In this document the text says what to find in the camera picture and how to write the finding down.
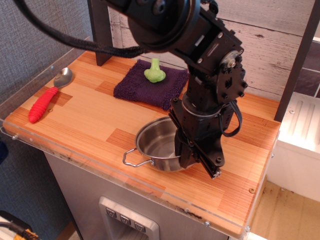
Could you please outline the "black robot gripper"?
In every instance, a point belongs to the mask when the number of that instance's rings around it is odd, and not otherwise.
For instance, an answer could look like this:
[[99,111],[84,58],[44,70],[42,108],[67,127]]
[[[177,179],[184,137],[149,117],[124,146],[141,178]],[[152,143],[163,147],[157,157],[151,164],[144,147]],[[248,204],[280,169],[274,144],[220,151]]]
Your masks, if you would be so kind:
[[212,111],[198,111],[178,98],[170,101],[169,117],[177,127],[174,137],[175,155],[183,169],[201,163],[211,179],[221,175],[225,164],[221,138],[233,137],[226,132],[234,114],[234,102]]

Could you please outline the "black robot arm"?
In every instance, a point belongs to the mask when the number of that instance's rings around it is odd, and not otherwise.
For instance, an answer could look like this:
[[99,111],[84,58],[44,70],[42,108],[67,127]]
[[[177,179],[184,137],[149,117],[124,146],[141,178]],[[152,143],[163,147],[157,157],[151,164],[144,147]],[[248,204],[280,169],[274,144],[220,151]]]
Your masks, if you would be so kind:
[[239,132],[227,128],[232,116],[242,119],[237,98],[248,86],[241,41],[199,0],[109,0],[107,5],[127,17],[144,53],[169,52],[187,64],[187,90],[170,102],[175,153],[183,168],[200,162],[211,178],[218,177],[225,163],[221,137]]

